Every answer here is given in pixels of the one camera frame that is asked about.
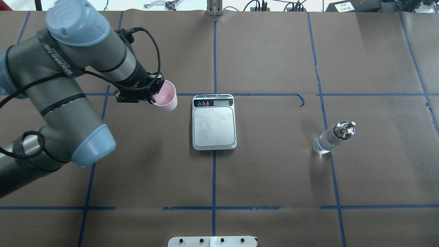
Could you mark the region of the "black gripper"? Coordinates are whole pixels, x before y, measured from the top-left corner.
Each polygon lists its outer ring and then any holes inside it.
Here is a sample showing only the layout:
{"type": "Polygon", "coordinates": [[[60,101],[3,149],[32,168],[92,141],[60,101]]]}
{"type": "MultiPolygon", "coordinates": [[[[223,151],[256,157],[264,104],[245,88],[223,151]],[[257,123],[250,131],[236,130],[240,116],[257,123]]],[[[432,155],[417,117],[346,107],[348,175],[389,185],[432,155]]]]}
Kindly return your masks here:
{"type": "Polygon", "coordinates": [[[156,103],[157,95],[164,83],[162,73],[132,75],[126,80],[116,82],[115,98],[118,103],[156,103]]]}

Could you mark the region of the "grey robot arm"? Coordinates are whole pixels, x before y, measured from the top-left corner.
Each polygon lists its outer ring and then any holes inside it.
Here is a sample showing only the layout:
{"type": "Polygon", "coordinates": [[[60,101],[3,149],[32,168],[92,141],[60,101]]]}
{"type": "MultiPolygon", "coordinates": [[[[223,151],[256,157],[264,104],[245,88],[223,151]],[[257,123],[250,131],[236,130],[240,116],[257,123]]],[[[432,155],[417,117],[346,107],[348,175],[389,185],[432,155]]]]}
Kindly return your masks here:
{"type": "Polygon", "coordinates": [[[1,88],[11,99],[31,100],[46,122],[1,148],[1,198],[73,162],[85,168],[108,156],[116,141],[75,81],[92,75],[116,87],[118,103],[156,103],[163,87],[161,56],[157,72],[147,72],[131,47],[141,27],[113,30],[86,0],[58,0],[46,26],[33,37],[1,52],[1,88]]]}

